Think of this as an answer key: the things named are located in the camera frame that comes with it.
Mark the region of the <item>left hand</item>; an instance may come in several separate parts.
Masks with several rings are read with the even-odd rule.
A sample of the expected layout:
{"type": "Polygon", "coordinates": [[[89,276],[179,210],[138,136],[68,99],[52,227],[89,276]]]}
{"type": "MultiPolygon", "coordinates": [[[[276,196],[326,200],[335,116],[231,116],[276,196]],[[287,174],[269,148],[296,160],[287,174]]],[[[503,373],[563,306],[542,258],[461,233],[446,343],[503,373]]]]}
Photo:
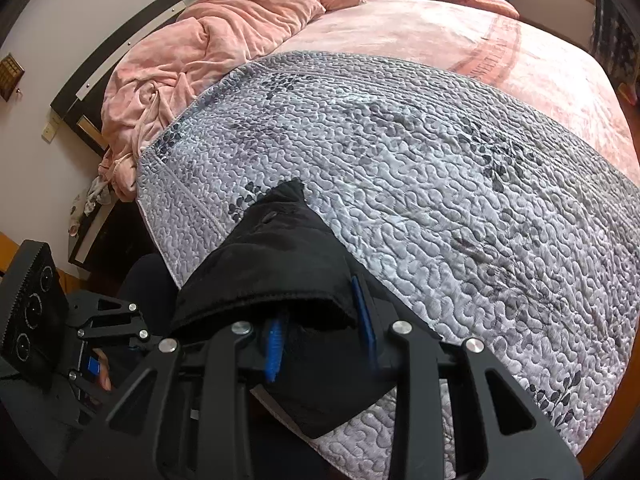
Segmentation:
{"type": "Polygon", "coordinates": [[[98,356],[98,360],[100,363],[99,370],[99,385],[105,391],[112,390],[112,383],[110,377],[110,367],[108,366],[108,359],[106,354],[101,349],[94,350],[96,355],[98,356]]]}

